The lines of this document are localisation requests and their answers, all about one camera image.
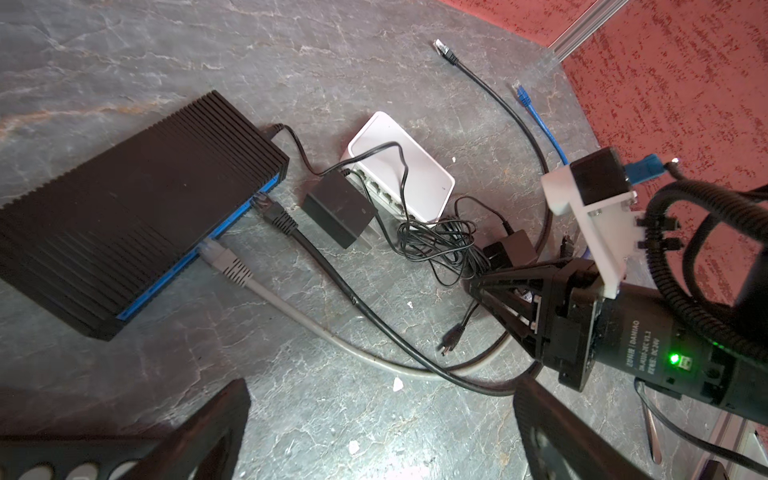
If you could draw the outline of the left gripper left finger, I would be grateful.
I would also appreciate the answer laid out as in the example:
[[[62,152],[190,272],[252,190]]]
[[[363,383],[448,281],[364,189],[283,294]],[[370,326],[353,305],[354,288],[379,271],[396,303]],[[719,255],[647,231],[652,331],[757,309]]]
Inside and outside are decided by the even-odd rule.
[[[250,408],[243,379],[229,382],[162,439],[6,436],[3,479],[230,479]]]

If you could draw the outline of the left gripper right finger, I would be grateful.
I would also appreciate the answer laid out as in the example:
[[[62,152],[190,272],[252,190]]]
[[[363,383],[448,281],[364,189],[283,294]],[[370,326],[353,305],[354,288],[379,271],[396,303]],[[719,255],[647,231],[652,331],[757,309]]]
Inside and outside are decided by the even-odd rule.
[[[514,413],[534,479],[646,479],[548,390],[526,377]]]

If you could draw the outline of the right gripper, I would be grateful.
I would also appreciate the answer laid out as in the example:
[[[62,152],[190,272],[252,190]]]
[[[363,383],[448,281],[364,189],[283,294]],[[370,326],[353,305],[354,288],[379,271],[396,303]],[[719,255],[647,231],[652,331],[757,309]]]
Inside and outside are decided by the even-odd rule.
[[[464,289],[510,335],[537,333],[537,355],[571,389],[582,391],[600,363],[670,397],[744,411],[738,360],[679,319],[654,289],[624,284],[616,298],[603,297],[589,260],[497,269]]]

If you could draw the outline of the black network switch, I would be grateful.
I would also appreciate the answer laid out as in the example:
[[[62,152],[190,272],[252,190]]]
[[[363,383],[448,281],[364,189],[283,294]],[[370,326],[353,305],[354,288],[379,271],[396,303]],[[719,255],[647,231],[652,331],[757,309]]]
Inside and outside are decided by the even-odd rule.
[[[288,156],[216,91],[1,210],[1,277],[79,333],[114,338]]]

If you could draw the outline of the black power adapter with cable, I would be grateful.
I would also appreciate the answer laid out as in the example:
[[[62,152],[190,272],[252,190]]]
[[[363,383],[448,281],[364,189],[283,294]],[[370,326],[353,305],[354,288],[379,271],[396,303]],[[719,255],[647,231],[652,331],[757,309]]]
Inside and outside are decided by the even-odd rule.
[[[491,261],[476,245],[474,238],[477,232],[475,222],[465,220],[458,214],[432,222],[420,221],[411,215],[405,196],[409,167],[403,147],[399,143],[390,141],[380,144],[358,156],[340,161],[337,168],[342,170],[344,175],[357,176],[365,196],[370,198],[370,187],[367,186],[363,174],[352,166],[389,148],[398,151],[403,165],[403,173],[398,182],[402,220],[396,232],[391,235],[380,214],[375,213],[374,217],[392,251],[412,263],[428,263],[435,279],[443,287],[451,287],[461,280],[469,280],[489,272]]]

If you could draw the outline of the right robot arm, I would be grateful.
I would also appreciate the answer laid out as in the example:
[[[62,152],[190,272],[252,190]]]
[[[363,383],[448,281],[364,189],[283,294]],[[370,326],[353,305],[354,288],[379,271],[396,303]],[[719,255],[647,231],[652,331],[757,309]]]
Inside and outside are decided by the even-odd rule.
[[[625,178],[601,191],[578,164],[543,179],[572,214],[589,259],[493,270],[469,283],[560,384],[582,391],[595,364],[639,390],[767,421],[767,190],[675,175],[645,211]]]

